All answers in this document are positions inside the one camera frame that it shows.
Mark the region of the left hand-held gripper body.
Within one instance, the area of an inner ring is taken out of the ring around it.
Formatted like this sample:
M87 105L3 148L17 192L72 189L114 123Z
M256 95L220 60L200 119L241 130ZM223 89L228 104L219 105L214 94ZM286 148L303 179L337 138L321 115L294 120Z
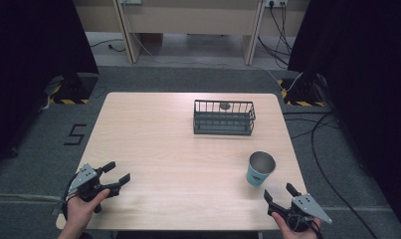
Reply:
M101 184L100 177L103 174L104 172L101 171L101 167L93 168L88 163L85 163L71 180L68 197L78 195L83 201L89 202L104 189L109 190L107 198L118 196L122 185L119 182L106 185Z

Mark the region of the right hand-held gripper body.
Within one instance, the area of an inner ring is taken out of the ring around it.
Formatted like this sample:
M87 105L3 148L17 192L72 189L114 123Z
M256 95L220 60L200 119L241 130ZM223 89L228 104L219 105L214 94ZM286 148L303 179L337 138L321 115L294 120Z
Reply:
M273 200L271 204L268 204L268 214L271 215L273 212L281 215L294 232L304 232L310 229L315 218L326 223L332 222L309 193L294 197L290 208L284 208Z

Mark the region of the blue cup with metal inside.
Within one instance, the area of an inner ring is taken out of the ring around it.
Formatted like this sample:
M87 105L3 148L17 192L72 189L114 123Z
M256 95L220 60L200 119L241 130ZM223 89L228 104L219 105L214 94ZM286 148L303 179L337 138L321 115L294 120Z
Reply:
M255 151L249 158L246 179L253 186L260 186L276 169L274 158L265 151Z

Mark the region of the black wire basket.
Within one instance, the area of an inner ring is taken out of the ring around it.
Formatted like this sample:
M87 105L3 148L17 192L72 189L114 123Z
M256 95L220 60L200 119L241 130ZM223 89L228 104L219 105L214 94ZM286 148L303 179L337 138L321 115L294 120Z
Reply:
M224 111L220 103L231 107ZM193 131L195 134L251 135L256 120L253 102L195 100Z

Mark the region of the person's right hand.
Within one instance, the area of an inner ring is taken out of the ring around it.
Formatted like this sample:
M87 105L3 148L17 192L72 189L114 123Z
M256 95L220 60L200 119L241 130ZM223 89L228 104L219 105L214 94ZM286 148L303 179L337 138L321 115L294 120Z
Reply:
M279 215L277 212L273 212L272 217L275 220L275 222L277 223L277 225L279 226L284 239L318 239L318 237L316 236L316 234L314 233L314 231L312 229L307 229L304 232L292 231L288 227L284 218L281 215Z

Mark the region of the person's left hand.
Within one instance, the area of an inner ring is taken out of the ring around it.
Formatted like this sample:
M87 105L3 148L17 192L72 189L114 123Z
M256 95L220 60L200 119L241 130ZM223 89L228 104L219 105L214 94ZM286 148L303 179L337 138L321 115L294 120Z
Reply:
M109 195L109 190L104 189L94 199L85 202L78 195L68 200L68 219L66 228L73 231L83 231L89 224L94 210Z

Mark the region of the black stand base striped tape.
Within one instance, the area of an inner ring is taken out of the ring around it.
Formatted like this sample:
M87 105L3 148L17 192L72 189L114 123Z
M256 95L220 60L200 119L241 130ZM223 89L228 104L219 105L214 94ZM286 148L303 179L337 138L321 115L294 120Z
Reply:
M99 79L98 74L75 73L60 77L48 94L49 104L87 104Z
M301 107L323 107L324 102L313 80L298 74L293 78L278 80L283 101L286 105Z

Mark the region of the black curtain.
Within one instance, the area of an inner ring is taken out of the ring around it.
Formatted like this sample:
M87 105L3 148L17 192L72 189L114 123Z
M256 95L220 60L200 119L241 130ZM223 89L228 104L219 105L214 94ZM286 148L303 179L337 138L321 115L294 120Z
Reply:
M98 71L73 0L0 0L0 155L50 80Z
M309 0L289 68L326 79L359 157L401 223L401 0Z

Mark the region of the beige wooden desk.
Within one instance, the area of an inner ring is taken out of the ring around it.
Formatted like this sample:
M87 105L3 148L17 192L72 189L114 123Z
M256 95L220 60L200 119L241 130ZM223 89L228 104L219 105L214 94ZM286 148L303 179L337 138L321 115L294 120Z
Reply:
M73 0L84 30L119 32L128 61L136 63L142 34L231 35L241 38L244 62L253 63L259 37L298 34L310 0L288 0L283 8L266 8L265 0Z

